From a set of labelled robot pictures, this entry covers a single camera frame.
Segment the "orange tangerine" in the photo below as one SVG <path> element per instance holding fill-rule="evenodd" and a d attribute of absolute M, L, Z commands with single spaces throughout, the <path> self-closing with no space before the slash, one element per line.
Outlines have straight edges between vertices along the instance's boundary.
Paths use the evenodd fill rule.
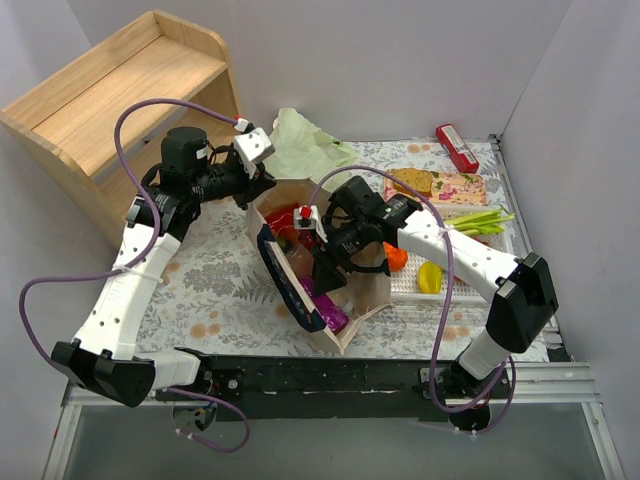
<path fill-rule="evenodd" d="M 400 248 L 385 242 L 384 249 L 391 272 L 399 272 L 403 270 L 408 262 L 408 253 Z"/>

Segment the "beige canvas tote bag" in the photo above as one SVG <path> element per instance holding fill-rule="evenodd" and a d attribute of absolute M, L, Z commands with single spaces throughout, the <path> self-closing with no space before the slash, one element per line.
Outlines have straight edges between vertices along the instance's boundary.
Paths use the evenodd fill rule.
<path fill-rule="evenodd" d="M 349 343 L 372 315 L 391 303 L 391 277 L 385 273 L 351 273 L 347 285 L 328 294 L 340 305 L 350 306 L 349 321 L 338 333 L 321 317 L 313 299 L 300 283 L 302 269 L 294 266 L 276 241 L 266 216 L 295 203 L 310 200 L 316 184 L 309 179 L 281 179 L 277 185 L 249 204 L 246 211 L 247 236 L 258 251 L 284 305 L 300 329 L 315 345 L 325 351 L 343 355 Z"/>

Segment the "light green plastic bag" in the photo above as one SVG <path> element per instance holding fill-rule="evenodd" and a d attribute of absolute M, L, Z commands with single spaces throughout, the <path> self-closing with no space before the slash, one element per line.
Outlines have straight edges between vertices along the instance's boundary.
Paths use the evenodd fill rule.
<path fill-rule="evenodd" d="M 309 179 L 315 183 L 327 173 L 353 165 L 355 150 L 326 133 L 294 108 L 281 108 L 270 140 L 275 153 L 265 162 L 277 179 Z"/>

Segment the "slice of brown bread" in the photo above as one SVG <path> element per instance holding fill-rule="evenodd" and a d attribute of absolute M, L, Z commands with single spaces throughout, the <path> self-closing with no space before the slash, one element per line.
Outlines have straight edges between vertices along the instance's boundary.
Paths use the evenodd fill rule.
<path fill-rule="evenodd" d="M 410 167 L 392 169 L 389 171 L 389 174 L 406 183 L 421 195 L 425 197 L 431 196 L 433 177 L 429 171 Z"/>

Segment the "purple snack packet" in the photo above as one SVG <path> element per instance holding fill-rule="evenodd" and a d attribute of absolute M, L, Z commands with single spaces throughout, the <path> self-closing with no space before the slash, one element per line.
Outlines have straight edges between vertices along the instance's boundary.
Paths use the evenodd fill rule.
<path fill-rule="evenodd" d="M 314 294 L 314 282 L 310 276 L 299 280 L 305 292 L 315 304 L 320 316 L 330 330 L 336 334 L 343 330 L 349 323 L 348 315 L 339 308 L 328 295 L 316 296 Z"/>

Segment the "yellow bell pepper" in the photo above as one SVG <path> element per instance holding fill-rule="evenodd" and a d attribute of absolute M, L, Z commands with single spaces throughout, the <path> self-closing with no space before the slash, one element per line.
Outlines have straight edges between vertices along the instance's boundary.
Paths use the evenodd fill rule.
<path fill-rule="evenodd" d="M 417 272 L 417 282 L 423 294 L 439 294 L 442 289 L 443 271 L 433 262 L 424 262 Z"/>

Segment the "green spring onions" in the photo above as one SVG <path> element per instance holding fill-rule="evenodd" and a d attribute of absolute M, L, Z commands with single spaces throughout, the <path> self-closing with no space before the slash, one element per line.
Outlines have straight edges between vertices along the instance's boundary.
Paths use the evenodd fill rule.
<path fill-rule="evenodd" d="M 504 224 L 516 215 L 505 210 L 487 210 L 450 218 L 445 224 L 471 237 L 497 235 L 504 231 Z"/>

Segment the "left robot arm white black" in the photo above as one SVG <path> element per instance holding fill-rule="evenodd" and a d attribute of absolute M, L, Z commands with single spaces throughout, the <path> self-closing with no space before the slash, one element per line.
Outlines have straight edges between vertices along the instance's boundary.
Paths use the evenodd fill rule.
<path fill-rule="evenodd" d="M 200 356 L 185 349 L 136 357 L 144 313 L 166 266 L 204 203 L 232 198 L 241 209 L 276 184 L 263 165 L 275 148 L 248 127 L 229 145 L 213 147 L 204 130 L 176 127 L 161 142 L 161 161 L 143 176 L 126 216 L 122 243 L 91 314 L 51 359 L 78 386 L 128 407 L 158 389 L 178 386 L 193 400 L 213 386 Z"/>

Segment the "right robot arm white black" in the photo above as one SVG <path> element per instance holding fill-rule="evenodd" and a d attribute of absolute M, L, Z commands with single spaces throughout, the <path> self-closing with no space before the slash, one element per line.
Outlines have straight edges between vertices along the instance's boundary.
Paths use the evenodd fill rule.
<path fill-rule="evenodd" d="M 460 279 L 489 302 L 484 330 L 452 368 L 453 387 L 464 397 L 486 389 L 499 364 L 525 352 L 558 309 L 543 257 L 530 253 L 518 258 L 492 249 L 447 226 L 417 195 L 396 194 L 385 200 L 360 176 L 334 191 L 326 211 L 314 203 L 299 207 L 294 225 L 311 231 L 315 241 L 317 295 L 344 287 L 351 273 L 386 271 L 383 264 L 365 267 L 352 260 L 365 247 L 386 242 L 443 267 L 449 278 Z"/>

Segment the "red snack packet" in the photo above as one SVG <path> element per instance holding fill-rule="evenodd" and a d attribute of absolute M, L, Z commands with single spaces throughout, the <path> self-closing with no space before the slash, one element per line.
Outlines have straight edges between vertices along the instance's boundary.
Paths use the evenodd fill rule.
<path fill-rule="evenodd" d="M 311 252 L 317 244 L 311 231 L 297 230 L 294 227 L 293 214 L 298 207 L 298 203 L 284 206 L 269 213 L 265 220 L 277 243 L 284 251 L 288 251 L 294 246 L 302 246 Z"/>

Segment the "floral rectangular tray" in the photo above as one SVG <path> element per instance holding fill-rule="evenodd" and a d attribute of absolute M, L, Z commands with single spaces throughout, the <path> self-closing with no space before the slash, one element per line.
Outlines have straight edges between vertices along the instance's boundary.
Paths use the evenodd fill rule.
<path fill-rule="evenodd" d="M 432 174 L 431 196 L 434 203 L 486 206 L 488 193 L 484 179 L 476 174 L 427 170 Z"/>

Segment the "floral table mat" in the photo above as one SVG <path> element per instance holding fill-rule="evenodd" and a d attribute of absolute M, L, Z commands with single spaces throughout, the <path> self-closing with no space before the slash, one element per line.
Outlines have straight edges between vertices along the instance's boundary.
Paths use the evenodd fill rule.
<path fill-rule="evenodd" d="M 436 141 L 351 142 L 357 164 L 453 172 Z M 492 141 L 471 141 L 490 207 L 513 211 Z M 364 320 L 343 355 L 324 351 L 283 303 L 245 233 L 233 200 L 205 204 L 163 272 L 139 330 L 136 353 L 189 347 L 203 353 L 292 357 L 429 359 L 441 303 L 393 301 Z M 452 304 L 439 360 L 453 360 L 482 330 L 488 306 Z"/>

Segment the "red rectangular box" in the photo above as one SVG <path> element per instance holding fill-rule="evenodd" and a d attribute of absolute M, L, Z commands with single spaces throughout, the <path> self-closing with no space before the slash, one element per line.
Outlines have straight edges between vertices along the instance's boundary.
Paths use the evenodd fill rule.
<path fill-rule="evenodd" d="M 475 174 L 478 171 L 479 162 L 476 156 L 452 124 L 437 126 L 435 133 L 436 138 L 460 173 Z"/>

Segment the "wooden two-tier shelf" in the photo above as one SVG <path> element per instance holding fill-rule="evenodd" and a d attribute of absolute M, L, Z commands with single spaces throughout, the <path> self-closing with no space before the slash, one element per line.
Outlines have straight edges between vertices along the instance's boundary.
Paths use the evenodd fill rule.
<path fill-rule="evenodd" d="M 121 168 L 114 127 L 131 105 L 177 98 L 240 113 L 223 38 L 147 12 L 1 111 L 1 122 L 113 244 L 136 189 Z"/>

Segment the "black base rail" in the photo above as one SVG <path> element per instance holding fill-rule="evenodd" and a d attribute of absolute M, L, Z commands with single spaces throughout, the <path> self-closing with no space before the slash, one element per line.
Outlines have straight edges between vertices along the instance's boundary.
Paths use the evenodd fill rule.
<path fill-rule="evenodd" d="M 206 355 L 187 391 L 249 419 L 407 418 L 446 422 L 429 398 L 427 360 Z"/>

